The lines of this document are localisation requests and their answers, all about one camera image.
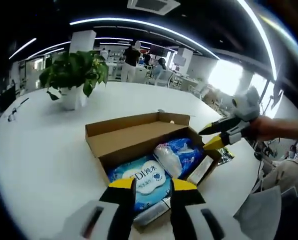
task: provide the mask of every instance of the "wet wipes package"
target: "wet wipes package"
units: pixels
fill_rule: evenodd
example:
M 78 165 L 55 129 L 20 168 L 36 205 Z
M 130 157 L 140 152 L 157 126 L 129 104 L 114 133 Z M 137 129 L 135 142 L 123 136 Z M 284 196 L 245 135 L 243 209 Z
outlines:
M 159 144 L 154 149 L 154 157 L 171 177 L 180 179 L 202 159 L 197 148 L 190 148 L 189 138 L 175 139 Z
M 170 192 L 170 176 L 152 155 L 128 162 L 110 170 L 110 182 L 136 178 L 135 212 L 141 212 L 158 203 Z

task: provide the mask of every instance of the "office desk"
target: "office desk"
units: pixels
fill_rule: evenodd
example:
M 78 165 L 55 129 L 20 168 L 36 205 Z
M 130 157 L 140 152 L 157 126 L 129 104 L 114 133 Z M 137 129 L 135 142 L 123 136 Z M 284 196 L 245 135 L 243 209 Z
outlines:
M 16 121 L 9 123 L 5 116 L 27 97 Z M 32 240 L 53 237 L 66 217 L 106 189 L 85 141 L 86 124 L 158 109 L 192 115 L 195 131 L 220 118 L 190 93 L 138 83 L 99 85 L 87 106 L 76 111 L 62 110 L 46 89 L 17 98 L 0 118 L 0 193 L 25 235 Z M 233 216 L 255 184 L 260 162 L 244 139 L 228 148 L 235 158 L 217 167 L 198 189 L 207 202 Z M 142 233 L 141 239 L 171 236 L 171 224 L 165 222 Z

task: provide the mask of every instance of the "ceiling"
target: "ceiling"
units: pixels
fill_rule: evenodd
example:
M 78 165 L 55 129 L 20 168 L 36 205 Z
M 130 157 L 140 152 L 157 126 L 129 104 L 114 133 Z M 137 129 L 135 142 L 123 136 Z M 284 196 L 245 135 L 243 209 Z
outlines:
M 8 3 L 7 9 L 4 6 L 5 3 L 0 2 L 0 12 L 4 13 L 4 19 L 1 21 L 4 23 L 0 23 L 0 49 L 3 49 L 0 51 L 2 66 L 10 64 L 8 57 L 32 38 L 36 37 L 37 40 L 14 56 L 13 61 L 25 59 L 46 47 L 66 42 L 70 40 L 72 32 L 83 29 L 94 29 L 97 32 L 97 37 L 136 39 L 165 47 L 189 46 L 195 49 L 195 53 L 214 58 L 210 53 L 186 39 L 137 23 L 102 21 L 69 25 L 72 21 L 94 17 L 121 17 L 161 25 L 190 37 L 208 49 L 238 53 L 271 66 L 259 32 L 236 0 L 178 0 L 178 2 L 181 5 L 165 16 L 127 9 L 127 0 L 44 0 L 39 2 L 19 0 Z M 279 1 L 258 2 L 277 15 L 284 23 L 289 26 L 292 23 L 292 26 L 295 26 L 293 33 L 298 39 L 298 24 L 290 21 L 292 17 L 288 15 L 285 7 L 277 4 Z M 290 14 L 298 18 L 298 15 L 295 14 L 297 8 L 298 6 L 292 8 Z M 283 66 L 284 74 L 298 89 L 296 57 L 270 26 L 263 21 L 261 23 L 270 42 L 274 43 L 271 45 L 277 67 Z M 271 78 L 272 76 L 267 73 L 266 77 Z M 287 89 L 287 86 L 285 88 L 286 94 L 290 98 L 294 98 L 294 101 L 298 101 L 298 91 Z

